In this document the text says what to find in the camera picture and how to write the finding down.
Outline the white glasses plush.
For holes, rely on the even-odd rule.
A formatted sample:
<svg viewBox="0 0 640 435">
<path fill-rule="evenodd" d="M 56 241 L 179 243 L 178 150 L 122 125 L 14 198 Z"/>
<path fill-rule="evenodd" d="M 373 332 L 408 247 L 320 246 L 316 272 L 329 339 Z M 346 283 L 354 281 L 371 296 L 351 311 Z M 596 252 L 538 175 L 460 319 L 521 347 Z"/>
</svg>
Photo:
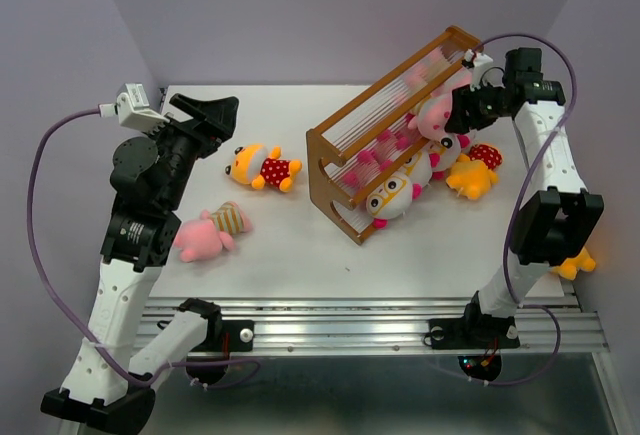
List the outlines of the white glasses plush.
<svg viewBox="0 0 640 435">
<path fill-rule="evenodd" d="M 385 130 L 376 137 L 376 143 L 373 148 L 374 158 L 379 163 L 380 168 L 384 170 L 392 162 L 399 159 L 412 144 L 412 140 L 407 136 Z M 422 148 L 411 157 L 404 156 L 402 158 L 403 164 L 398 168 L 398 172 L 407 175 L 411 180 L 413 198 L 417 198 L 428 185 L 433 175 L 432 168 L 437 163 L 438 158 L 438 155 L 429 155 L 425 148 Z"/>
<path fill-rule="evenodd" d="M 356 164 L 341 181 L 349 188 L 363 189 L 390 164 L 389 160 L 380 164 L 370 150 L 362 150 L 356 157 Z M 421 192 L 420 184 L 414 183 L 405 173 L 395 171 L 367 196 L 364 208 L 373 218 L 373 226 L 383 229 L 389 220 L 403 215 Z"/>
<path fill-rule="evenodd" d="M 458 160 L 462 153 L 467 153 L 474 140 L 474 135 L 456 135 L 453 145 L 446 148 L 439 142 L 429 141 L 426 145 L 426 149 L 429 155 L 438 155 L 438 161 L 433 166 L 432 177 L 436 180 L 442 180 L 445 178 L 447 171 Z"/>
</svg>

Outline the yellow bear plush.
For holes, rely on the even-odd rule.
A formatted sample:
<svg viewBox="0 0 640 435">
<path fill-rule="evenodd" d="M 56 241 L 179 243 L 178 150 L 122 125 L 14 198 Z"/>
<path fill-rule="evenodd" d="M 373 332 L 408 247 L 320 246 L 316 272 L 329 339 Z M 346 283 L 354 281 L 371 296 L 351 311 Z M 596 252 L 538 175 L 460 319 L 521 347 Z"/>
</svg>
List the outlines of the yellow bear plush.
<svg viewBox="0 0 640 435">
<path fill-rule="evenodd" d="M 579 272 L 593 272 L 595 268 L 596 261 L 583 247 L 576 257 L 565 259 L 561 265 L 552 267 L 550 272 L 566 280 L 574 280 Z"/>
<path fill-rule="evenodd" d="M 269 149 L 263 144 L 251 144 L 235 149 L 233 160 L 225 167 L 224 173 L 254 190 L 271 186 L 287 193 L 292 190 L 302 168 L 301 160 L 284 159 L 279 146 Z"/>
<path fill-rule="evenodd" d="M 502 163 L 503 155 L 498 148 L 486 143 L 474 144 L 451 166 L 445 183 L 458 196 L 478 200 L 499 183 L 496 170 Z"/>
</svg>

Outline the pink plush with wheels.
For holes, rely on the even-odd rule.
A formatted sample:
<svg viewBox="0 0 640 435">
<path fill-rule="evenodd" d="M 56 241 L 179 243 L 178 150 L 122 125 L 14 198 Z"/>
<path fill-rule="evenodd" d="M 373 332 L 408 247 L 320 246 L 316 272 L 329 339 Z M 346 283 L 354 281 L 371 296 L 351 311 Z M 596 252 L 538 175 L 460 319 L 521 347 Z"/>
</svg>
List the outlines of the pink plush with wheels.
<svg viewBox="0 0 640 435">
<path fill-rule="evenodd" d="M 404 81 L 408 87 L 409 95 L 412 96 L 424 88 L 437 75 L 451 66 L 451 62 L 440 50 L 434 50 L 426 55 L 422 60 L 412 66 L 404 75 Z M 430 96 L 437 97 L 445 93 L 450 93 L 454 89 L 468 85 L 471 82 L 472 73 L 467 68 L 460 68 L 442 84 L 434 88 Z"/>
</svg>

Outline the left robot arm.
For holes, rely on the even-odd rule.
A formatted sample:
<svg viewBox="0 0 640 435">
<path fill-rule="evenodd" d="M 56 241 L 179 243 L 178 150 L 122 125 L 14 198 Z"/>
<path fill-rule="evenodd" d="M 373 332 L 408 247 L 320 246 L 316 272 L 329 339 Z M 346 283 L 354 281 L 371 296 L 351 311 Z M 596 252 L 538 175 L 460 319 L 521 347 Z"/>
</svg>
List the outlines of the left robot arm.
<svg viewBox="0 0 640 435">
<path fill-rule="evenodd" d="M 239 101 L 175 95 L 178 121 L 153 110 L 142 92 L 121 92 L 94 109 L 135 131 L 112 157 L 115 192 L 100 249 L 99 282 L 91 315 L 77 321 L 81 346 L 58 388 L 42 398 L 44 414 L 107 434 L 137 434 L 174 368 L 187 366 L 198 346 L 222 337 L 219 306 L 188 299 L 143 349 L 134 342 L 150 292 L 167 262 L 181 222 L 177 209 L 194 164 L 215 153 L 235 130 Z"/>
</svg>

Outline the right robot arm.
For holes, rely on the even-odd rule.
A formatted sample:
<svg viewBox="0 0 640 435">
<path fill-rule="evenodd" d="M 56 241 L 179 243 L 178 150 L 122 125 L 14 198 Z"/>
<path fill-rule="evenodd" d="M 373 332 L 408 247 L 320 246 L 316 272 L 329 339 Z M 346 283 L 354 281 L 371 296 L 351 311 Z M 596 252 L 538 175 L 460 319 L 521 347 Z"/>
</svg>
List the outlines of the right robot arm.
<svg viewBox="0 0 640 435">
<path fill-rule="evenodd" d="M 465 134 L 510 118 L 527 172 L 509 220 L 501 267 L 461 317 L 430 320 L 427 339 L 434 349 L 516 348 L 516 311 L 551 268 L 579 254 L 604 200 L 589 191 L 574 163 L 564 128 L 572 106 L 561 83 L 545 78 L 540 49 L 508 51 L 498 86 L 484 79 L 493 64 L 490 57 L 468 51 L 463 64 L 472 78 L 453 92 L 447 129 Z"/>
</svg>

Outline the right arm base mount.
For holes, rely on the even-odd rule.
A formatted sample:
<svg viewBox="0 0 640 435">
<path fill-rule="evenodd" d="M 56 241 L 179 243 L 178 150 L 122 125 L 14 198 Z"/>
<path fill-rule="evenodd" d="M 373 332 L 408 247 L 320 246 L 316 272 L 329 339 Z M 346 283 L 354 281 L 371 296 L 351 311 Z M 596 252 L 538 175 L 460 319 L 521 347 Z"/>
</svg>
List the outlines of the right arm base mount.
<svg viewBox="0 0 640 435">
<path fill-rule="evenodd" d="M 494 382 L 502 370 L 501 349 L 520 347 L 513 317 L 481 315 L 477 321 L 460 318 L 432 318 L 423 340 L 434 350 L 457 350 L 458 363 L 471 379 Z"/>
</svg>

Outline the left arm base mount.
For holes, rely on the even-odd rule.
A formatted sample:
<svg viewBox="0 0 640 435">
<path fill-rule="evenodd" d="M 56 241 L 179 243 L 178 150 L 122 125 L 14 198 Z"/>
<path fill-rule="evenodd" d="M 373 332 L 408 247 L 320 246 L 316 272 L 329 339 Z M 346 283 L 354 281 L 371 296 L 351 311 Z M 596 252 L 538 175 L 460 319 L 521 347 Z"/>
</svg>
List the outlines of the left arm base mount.
<svg viewBox="0 0 640 435">
<path fill-rule="evenodd" d="M 198 345 L 187 357 L 188 362 L 204 363 L 230 360 L 233 354 L 249 355 L 253 350 L 255 322 L 250 319 L 222 320 L 212 338 Z M 188 367 L 186 375 L 193 386 L 204 390 L 238 387 L 253 378 L 260 365 L 231 364 L 216 367 Z"/>
</svg>

